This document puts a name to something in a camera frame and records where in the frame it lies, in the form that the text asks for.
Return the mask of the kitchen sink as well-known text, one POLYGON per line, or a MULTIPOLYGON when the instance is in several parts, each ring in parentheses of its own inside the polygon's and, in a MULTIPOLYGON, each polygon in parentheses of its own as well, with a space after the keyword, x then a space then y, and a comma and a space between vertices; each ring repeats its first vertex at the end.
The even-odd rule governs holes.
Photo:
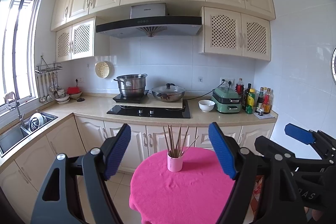
POLYGON ((36 112, 23 123, 10 128, 0 138, 1 157, 5 156, 11 149, 17 146, 21 141, 31 134, 35 133, 42 127, 51 123, 58 117, 44 112, 36 112))

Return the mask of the orange snack bag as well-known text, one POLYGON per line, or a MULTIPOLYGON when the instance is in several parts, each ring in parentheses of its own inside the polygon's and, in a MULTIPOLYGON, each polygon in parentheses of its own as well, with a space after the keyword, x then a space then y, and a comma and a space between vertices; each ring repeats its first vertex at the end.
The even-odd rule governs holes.
POLYGON ((261 191, 263 187, 264 176, 257 175, 255 179, 255 184, 252 190, 252 196, 250 201, 250 207, 252 209, 253 216, 256 217, 256 213, 259 207, 259 200, 261 196, 261 191))

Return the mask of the sauce bottles group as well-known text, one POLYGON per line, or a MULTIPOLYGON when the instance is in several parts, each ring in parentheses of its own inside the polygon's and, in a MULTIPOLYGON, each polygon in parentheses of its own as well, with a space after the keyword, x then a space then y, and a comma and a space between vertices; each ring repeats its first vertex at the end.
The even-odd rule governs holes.
POLYGON ((269 114, 272 108, 273 95, 271 88, 261 87, 255 112, 259 115, 269 114))

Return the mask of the green yellow oil bottle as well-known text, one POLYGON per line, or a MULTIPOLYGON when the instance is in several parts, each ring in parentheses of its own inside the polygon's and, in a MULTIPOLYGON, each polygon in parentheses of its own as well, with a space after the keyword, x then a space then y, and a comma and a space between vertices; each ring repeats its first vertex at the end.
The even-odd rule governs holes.
POLYGON ((255 97, 256 97, 255 93, 256 93, 255 89, 251 88, 249 90, 246 105, 245 105, 245 111, 246 111, 247 114, 252 114, 253 113, 253 107, 254 107, 254 104, 255 104, 255 97))

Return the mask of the pink round tablecloth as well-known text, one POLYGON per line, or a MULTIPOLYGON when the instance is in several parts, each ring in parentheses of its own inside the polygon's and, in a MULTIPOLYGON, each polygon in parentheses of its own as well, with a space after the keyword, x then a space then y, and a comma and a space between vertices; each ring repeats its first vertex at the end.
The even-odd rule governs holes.
POLYGON ((219 164, 214 151, 190 148, 182 170, 167 168, 167 152, 157 152, 135 170, 129 206, 142 223, 216 223, 234 181, 219 164))

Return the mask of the black induction cooker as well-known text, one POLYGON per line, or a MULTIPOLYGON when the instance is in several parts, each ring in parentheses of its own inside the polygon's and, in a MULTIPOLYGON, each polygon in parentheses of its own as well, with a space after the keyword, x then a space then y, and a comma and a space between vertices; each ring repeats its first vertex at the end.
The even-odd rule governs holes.
POLYGON ((138 96, 123 96, 122 94, 118 94, 113 97, 113 100, 118 103, 141 103, 147 97, 148 92, 148 90, 145 90, 143 94, 138 96))

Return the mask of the pink cup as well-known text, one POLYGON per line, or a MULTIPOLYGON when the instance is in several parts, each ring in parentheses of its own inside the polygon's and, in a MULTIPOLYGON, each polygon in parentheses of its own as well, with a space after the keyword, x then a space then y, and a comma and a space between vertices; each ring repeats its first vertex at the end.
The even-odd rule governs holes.
POLYGON ((179 172, 183 167, 183 157, 171 157, 171 151, 167 153, 167 169, 170 172, 179 172))

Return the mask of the white ceramic bowl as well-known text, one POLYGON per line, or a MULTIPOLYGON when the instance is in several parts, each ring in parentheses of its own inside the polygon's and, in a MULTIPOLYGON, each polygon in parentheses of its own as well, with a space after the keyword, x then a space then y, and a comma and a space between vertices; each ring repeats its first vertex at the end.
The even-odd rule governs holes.
POLYGON ((216 103, 212 100, 200 100, 198 102, 198 105, 202 112, 207 113, 214 109, 216 103))

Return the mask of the black gas hob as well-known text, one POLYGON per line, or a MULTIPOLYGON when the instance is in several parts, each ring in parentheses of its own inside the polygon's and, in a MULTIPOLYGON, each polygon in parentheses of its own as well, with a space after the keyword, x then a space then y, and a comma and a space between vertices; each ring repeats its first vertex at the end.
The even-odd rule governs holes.
POLYGON ((182 108, 144 107, 144 106, 119 106, 116 105, 107 111, 107 114, 123 115, 130 117, 147 118, 177 118, 190 119, 191 114, 187 100, 182 101, 182 108))

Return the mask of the red lid container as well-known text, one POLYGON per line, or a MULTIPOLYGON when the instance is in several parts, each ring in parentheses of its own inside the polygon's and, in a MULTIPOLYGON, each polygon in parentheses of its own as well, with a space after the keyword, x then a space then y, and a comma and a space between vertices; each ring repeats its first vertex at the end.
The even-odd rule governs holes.
POLYGON ((81 90, 80 90, 80 88, 77 87, 77 86, 75 86, 75 87, 69 87, 69 88, 67 89, 67 93, 68 93, 69 95, 78 94, 78 93, 80 93, 80 92, 81 92, 81 90))

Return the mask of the wok with glass lid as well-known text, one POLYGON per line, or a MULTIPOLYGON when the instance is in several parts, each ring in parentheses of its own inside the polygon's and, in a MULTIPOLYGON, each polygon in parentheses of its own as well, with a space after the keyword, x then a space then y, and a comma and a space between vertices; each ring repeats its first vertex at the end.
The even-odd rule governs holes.
POLYGON ((173 83, 167 83, 151 89, 153 97, 162 102, 176 102, 183 98, 186 89, 173 83))

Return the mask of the round bamboo trivet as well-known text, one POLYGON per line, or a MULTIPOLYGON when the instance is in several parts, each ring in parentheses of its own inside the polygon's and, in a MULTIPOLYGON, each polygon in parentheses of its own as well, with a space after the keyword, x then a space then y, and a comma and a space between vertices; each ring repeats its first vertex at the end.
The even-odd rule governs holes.
POLYGON ((110 74, 110 65, 106 61, 99 61, 95 65, 95 73, 101 79, 105 79, 110 74))

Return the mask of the black range hood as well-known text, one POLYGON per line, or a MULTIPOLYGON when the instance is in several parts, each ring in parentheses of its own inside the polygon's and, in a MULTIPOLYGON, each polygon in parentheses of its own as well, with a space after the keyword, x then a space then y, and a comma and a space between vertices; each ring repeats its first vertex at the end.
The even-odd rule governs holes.
POLYGON ((169 15, 164 3, 155 3, 132 6, 129 19, 98 24, 96 33, 118 39, 195 36, 201 26, 201 16, 169 15))

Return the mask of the window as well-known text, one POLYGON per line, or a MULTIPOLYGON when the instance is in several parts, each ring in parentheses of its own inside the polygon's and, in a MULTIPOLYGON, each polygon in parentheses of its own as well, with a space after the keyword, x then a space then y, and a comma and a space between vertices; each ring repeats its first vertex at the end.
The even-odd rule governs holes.
POLYGON ((1 0, 1 105, 6 93, 34 98, 34 31, 38 0, 1 0))

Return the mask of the wall utensil rack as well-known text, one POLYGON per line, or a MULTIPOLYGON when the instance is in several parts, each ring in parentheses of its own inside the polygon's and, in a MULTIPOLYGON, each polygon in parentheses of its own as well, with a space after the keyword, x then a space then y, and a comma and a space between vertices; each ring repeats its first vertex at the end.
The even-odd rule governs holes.
POLYGON ((63 69, 61 63, 47 63, 41 55, 40 63, 35 66, 35 82, 38 100, 41 104, 55 101, 60 91, 58 71, 63 69))

